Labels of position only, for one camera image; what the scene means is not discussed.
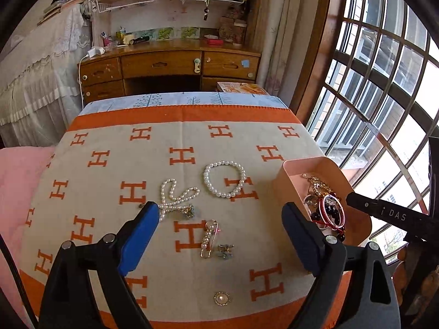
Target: wooden desk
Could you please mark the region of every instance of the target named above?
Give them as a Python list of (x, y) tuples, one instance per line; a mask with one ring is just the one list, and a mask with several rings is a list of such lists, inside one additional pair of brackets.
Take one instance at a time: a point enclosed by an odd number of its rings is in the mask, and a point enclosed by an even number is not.
[[(170, 91), (170, 84), (179, 87), (175, 91), (214, 91), (218, 81), (255, 82), (260, 57), (260, 53), (231, 43), (152, 41), (116, 48), (81, 63), (80, 78), (87, 103)], [(201, 61), (198, 70), (197, 58)]]

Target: blue gripper pad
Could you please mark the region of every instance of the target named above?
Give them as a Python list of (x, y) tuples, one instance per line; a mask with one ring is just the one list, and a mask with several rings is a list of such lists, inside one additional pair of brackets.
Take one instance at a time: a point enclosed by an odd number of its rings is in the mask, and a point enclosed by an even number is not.
[(282, 224), (304, 268), (317, 277), (324, 256), (322, 232), (304, 218), (294, 203), (286, 203), (282, 208)]
[(157, 204), (151, 205), (122, 247), (118, 270), (123, 277), (136, 269), (159, 224), (159, 216), (160, 210)]

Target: drawer handle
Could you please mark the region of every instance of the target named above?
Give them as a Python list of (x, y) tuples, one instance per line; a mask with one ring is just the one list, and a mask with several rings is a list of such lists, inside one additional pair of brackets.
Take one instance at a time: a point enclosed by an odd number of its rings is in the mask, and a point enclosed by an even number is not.
[(195, 64), (194, 72), (195, 72), (196, 74), (199, 74), (200, 71), (201, 71), (201, 69), (200, 69), (201, 59), (200, 59), (200, 58), (195, 58), (195, 60), (194, 60), (194, 64)]
[(152, 66), (154, 68), (156, 68), (156, 67), (167, 67), (168, 63), (158, 62), (158, 63), (154, 63)]
[(223, 68), (238, 69), (238, 66), (236, 64), (224, 64)]

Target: orange h pattern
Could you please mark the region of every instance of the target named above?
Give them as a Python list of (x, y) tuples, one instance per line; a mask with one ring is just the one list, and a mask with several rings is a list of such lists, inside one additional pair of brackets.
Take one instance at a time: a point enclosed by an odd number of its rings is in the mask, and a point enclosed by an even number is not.
[(55, 157), (55, 154), (53, 154), (53, 155), (50, 157), (50, 159), (52, 160), (54, 157)]
[[(143, 278), (141, 279), (137, 279), (137, 278), (125, 278), (126, 284), (128, 285), (128, 287), (130, 288), (131, 292), (133, 291), (133, 285), (137, 284), (137, 285), (142, 285), (142, 288), (147, 288), (148, 286), (148, 277), (147, 276), (143, 276)], [(136, 302), (137, 304), (139, 304), (140, 308), (146, 308), (146, 297), (142, 296), (140, 298), (136, 298)]]
[(83, 145), (85, 140), (81, 141), (81, 138), (82, 137), (87, 137), (87, 136), (88, 136), (88, 132), (86, 134), (75, 134), (74, 138), (77, 138), (77, 140), (76, 141), (72, 141), (70, 146), (73, 146), (73, 145)]
[[(230, 180), (228, 178), (224, 178), (224, 183), (226, 184), (226, 187), (228, 187), (229, 185), (238, 185), (239, 181), (240, 181), (240, 179)], [(250, 177), (247, 177), (247, 179), (245, 180), (244, 183), (247, 183), (249, 185), (253, 185), (252, 179)], [(258, 193), (256, 193), (256, 191), (253, 190), (251, 193), (245, 193), (244, 188), (241, 188), (239, 194), (236, 194), (236, 196), (234, 196), (233, 198), (230, 198), (230, 201), (234, 202), (236, 199), (239, 199), (239, 198), (259, 199)]]
[(180, 232), (181, 229), (189, 231), (189, 243), (181, 243), (175, 241), (175, 252), (181, 252), (182, 249), (200, 249), (201, 243), (196, 243), (194, 239), (194, 229), (206, 229), (206, 221), (203, 220), (199, 224), (179, 224), (174, 222), (174, 232)]
[(272, 146), (272, 147), (256, 146), (256, 147), (258, 148), (259, 152), (262, 152), (262, 151), (267, 151), (268, 152), (269, 156), (261, 156), (262, 159), (264, 160), (264, 162), (266, 162), (268, 160), (284, 160), (280, 154), (275, 156), (272, 153), (272, 151), (279, 151), (276, 146)]
[(210, 126), (209, 125), (209, 130), (213, 130), (216, 129), (218, 131), (217, 134), (214, 134), (213, 132), (210, 133), (210, 137), (214, 138), (214, 137), (218, 137), (218, 136), (229, 136), (229, 137), (233, 137), (231, 132), (227, 132), (227, 133), (223, 133), (222, 129), (225, 130), (230, 130), (229, 129), (229, 125), (224, 125), (224, 126)]
[(29, 211), (28, 211), (28, 216), (26, 217), (26, 222), (25, 222), (25, 224), (26, 225), (29, 225), (29, 227), (30, 227), (30, 225), (32, 224), (32, 220), (29, 220), (29, 214), (31, 214), (32, 213), (32, 215), (33, 215), (33, 212), (35, 211), (35, 208), (33, 208), (33, 209), (29, 209)]
[(255, 290), (250, 291), (250, 295), (252, 296), (252, 302), (255, 302), (258, 297), (267, 296), (269, 294), (273, 294), (276, 292), (283, 293), (284, 292), (284, 283), (281, 282), (277, 287), (270, 288), (270, 274), (282, 274), (282, 264), (279, 262), (276, 267), (269, 268), (267, 270), (255, 272), (254, 270), (250, 270), (250, 282), (254, 282), (256, 277), (263, 276), (265, 290), (256, 292)]
[(73, 220), (73, 225), (76, 225), (78, 223), (81, 224), (80, 233), (75, 234), (75, 232), (72, 231), (72, 237), (70, 239), (71, 240), (77, 239), (77, 240), (85, 241), (85, 242), (91, 244), (91, 242), (93, 240), (93, 235), (84, 236), (84, 228), (85, 228), (85, 225), (90, 225), (92, 228), (94, 228), (94, 218), (92, 218), (91, 220), (80, 219), (80, 218), (78, 218), (78, 215), (75, 215), (75, 219)]
[(282, 133), (282, 134), (284, 135), (284, 137), (286, 137), (286, 138), (287, 138), (287, 137), (291, 137), (291, 136), (294, 136), (294, 137), (300, 137), (298, 133), (291, 133), (291, 131), (294, 131), (293, 127), (281, 127), (281, 126), (277, 126), (277, 128), (278, 128), (279, 130), (281, 130), (281, 131), (286, 131), (286, 132), (287, 132), (286, 134)]
[(191, 157), (188, 159), (184, 159), (184, 153), (185, 152), (190, 152), (191, 154), (194, 153), (194, 147), (189, 147), (189, 148), (170, 148), (169, 149), (169, 153), (172, 154), (174, 152), (180, 152), (180, 158), (175, 159), (175, 158), (170, 158), (169, 159), (169, 164), (172, 166), (175, 163), (192, 163), (193, 165), (195, 164), (195, 158)]
[(90, 167), (90, 166), (102, 166), (102, 167), (106, 167), (107, 166), (107, 161), (105, 160), (105, 161), (100, 161), (100, 158), (102, 157), (102, 156), (110, 156), (110, 151), (107, 151), (107, 152), (96, 152), (96, 151), (93, 151), (93, 153), (91, 154), (91, 156), (92, 157), (95, 157), (95, 156), (97, 156), (97, 160), (96, 160), (96, 162), (93, 162), (93, 161), (89, 161), (89, 163), (88, 163), (88, 167)]
[(67, 185), (69, 184), (69, 181), (57, 181), (54, 180), (54, 187), (58, 187), (58, 190), (56, 191), (56, 193), (54, 192), (50, 192), (50, 196), (49, 198), (60, 198), (61, 200), (64, 199), (65, 193), (60, 193), (61, 187), (67, 187)]
[(136, 140), (136, 139), (139, 139), (139, 138), (144, 138), (146, 140), (149, 140), (151, 138), (151, 135), (149, 135), (149, 134), (148, 135), (144, 135), (143, 131), (151, 132), (151, 130), (152, 130), (152, 126), (151, 127), (147, 127), (147, 128), (133, 128), (133, 133), (139, 132), (139, 134), (137, 136), (131, 135), (130, 136), (130, 141)]
[(122, 195), (119, 198), (119, 205), (122, 205), (123, 203), (146, 203), (146, 195), (142, 195), (141, 198), (135, 198), (134, 192), (136, 188), (141, 188), (143, 190), (146, 189), (146, 182), (143, 181), (141, 183), (125, 183), (124, 181), (120, 185), (120, 189), (124, 188), (131, 188), (130, 189), (130, 197), (124, 198)]
[(40, 257), (43, 258), (41, 266), (38, 266), (38, 263), (36, 263), (34, 271), (40, 271), (40, 272), (43, 272), (46, 276), (49, 276), (50, 269), (44, 268), (44, 265), (45, 265), (46, 261), (49, 261), (50, 263), (52, 263), (53, 255), (52, 254), (51, 255), (43, 254), (41, 252), (41, 250), (38, 249), (38, 258), (40, 258)]

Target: screw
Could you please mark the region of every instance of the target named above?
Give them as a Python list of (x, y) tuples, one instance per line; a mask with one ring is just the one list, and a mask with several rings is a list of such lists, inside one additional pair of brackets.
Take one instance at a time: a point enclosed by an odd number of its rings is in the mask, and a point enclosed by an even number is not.
[(335, 245), (337, 243), (337, 238), (333, 235), (328, 235), (325, 237), (325, 240), (327, 243), (330, 243), (331, 245)]
[(369, 247), (370, 247), (372, 250), (375, 250), (375, 251), (380, 249), (380, 247), (378, 246), (378, 244), (377, 244), (377, 243), (374, 243), (373, 241), (369, 242)]
[(72, 242), (71, 241), (64, 241), (61, 245), (61, 248), (64, 250), (69, 249), (70, 247), (72, 247)]
[(105, 243), (112, 243), (115, 238), (116, 238), (115, 234), (107, 234), (102, 239)]

